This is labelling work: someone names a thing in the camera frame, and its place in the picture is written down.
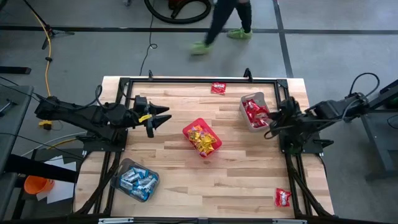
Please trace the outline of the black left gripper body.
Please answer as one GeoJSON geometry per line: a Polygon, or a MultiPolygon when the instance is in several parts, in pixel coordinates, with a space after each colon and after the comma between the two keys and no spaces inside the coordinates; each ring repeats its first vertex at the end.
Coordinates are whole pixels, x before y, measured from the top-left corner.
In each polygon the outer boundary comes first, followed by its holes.
{"type": "Polygon", "coordinates": [[[131,109],[126,111],[129,119],[129,124],[133,128],[136,126],[144,126],[148,138],[154,137],[154,125],[152,124],[155,117],[154,114],[149,113],[149,103],[146,97],[136,95],[134,97],[134,104],[131,109]]]}

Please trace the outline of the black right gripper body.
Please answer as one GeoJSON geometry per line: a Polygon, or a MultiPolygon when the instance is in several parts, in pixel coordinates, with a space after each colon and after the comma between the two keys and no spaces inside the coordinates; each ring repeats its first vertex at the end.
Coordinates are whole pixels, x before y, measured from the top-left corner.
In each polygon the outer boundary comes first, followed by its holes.
{"type": "Polygon", "coordinates": [[[281,102],[279,111],[269,113],[269,118],[272,120],[271,133],[279,133],[283,129],[290,128],[302,115],[298,101],[293,96],[288,97],[281,102]]]}

